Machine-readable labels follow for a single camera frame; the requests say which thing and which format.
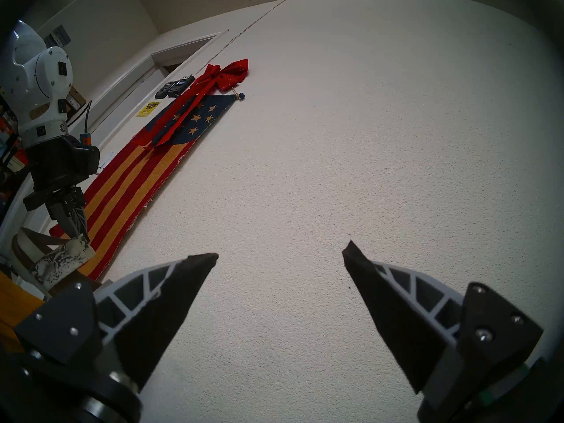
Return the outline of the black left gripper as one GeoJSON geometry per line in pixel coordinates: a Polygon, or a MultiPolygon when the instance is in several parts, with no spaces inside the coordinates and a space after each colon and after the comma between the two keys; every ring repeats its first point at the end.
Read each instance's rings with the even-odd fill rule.
{"type": "Polygon", "coordinates": [[[26,149],[33,192],[23,199],[27,211],[45,204],[52,220],[57,221],[70,239],[82,234],[90,237],[81,192],[72,192],[85,180],[85,146],[73,136],[46,140],[26,149]]]}

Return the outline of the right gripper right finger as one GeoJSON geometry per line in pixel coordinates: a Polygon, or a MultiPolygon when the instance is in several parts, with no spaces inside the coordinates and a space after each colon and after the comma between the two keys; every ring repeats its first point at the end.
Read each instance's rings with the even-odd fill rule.
{"type": "Polygon", "coordinates": [[[411,269],[371,261],[349,241],[347,272],[375,327],[423,399],[419,421],[478,421],[527,377],[543,328],[478,281],[464,294],[411,269]]]}

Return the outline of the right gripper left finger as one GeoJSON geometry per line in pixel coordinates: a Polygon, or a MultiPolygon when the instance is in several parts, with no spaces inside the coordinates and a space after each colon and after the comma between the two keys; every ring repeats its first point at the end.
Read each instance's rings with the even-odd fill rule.
{"type": "Polygon", "coordinates": [[[184,323],[218,253],[135,271],[93,291],[63,289],[20,321],[25,351],[71,369],[121,372],[142,390],[184,323]]]}

